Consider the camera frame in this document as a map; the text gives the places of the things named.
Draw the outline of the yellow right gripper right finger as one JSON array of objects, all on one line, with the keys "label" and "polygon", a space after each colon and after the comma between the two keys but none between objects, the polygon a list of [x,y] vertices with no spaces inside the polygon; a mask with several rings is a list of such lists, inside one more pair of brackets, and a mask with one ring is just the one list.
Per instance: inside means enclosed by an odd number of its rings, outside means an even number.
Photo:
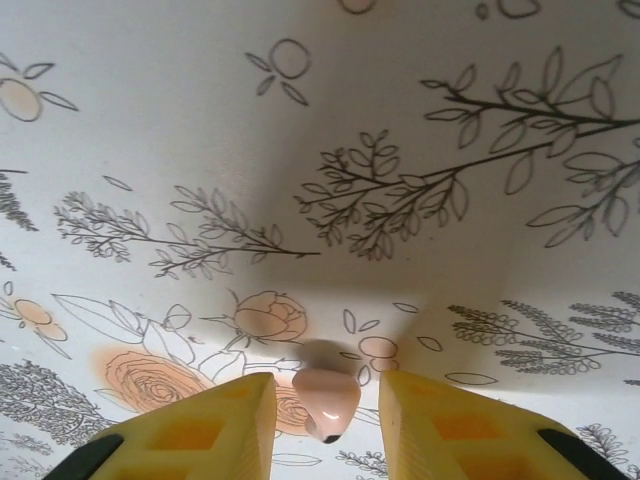
[{"label": "yellow right gripper right finger", "polygon": [[379,416],[392,479],[617,479],[562,424],[446,383],[385,371]]}]

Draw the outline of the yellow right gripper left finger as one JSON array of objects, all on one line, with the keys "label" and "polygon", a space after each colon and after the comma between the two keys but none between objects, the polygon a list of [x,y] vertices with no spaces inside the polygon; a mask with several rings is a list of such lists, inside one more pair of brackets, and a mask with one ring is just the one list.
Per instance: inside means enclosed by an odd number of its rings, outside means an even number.
[{"label": "yellow right gripper left finger", "polygon": [[239,377],[109,427],[51,479],[268,479],[276,426],[271,373]]}]

